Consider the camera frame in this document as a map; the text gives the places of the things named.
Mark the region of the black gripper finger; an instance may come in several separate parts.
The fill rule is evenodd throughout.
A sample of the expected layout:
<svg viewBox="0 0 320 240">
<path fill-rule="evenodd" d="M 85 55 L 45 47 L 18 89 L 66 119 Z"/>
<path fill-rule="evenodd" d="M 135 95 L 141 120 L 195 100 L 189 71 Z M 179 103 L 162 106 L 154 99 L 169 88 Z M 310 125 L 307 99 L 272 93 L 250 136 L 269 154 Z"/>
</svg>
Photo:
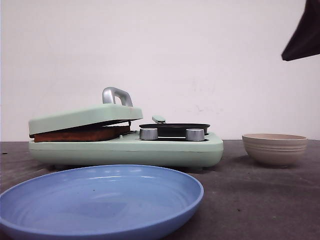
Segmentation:
<svg viewBox="0 0 320 240">
<path fill-rule="evenodd" d="M 320 54 L 320 1 L 306 0 L 304 12 L 281 54 L 284 61 L 293 61 Z"/>
</svg>

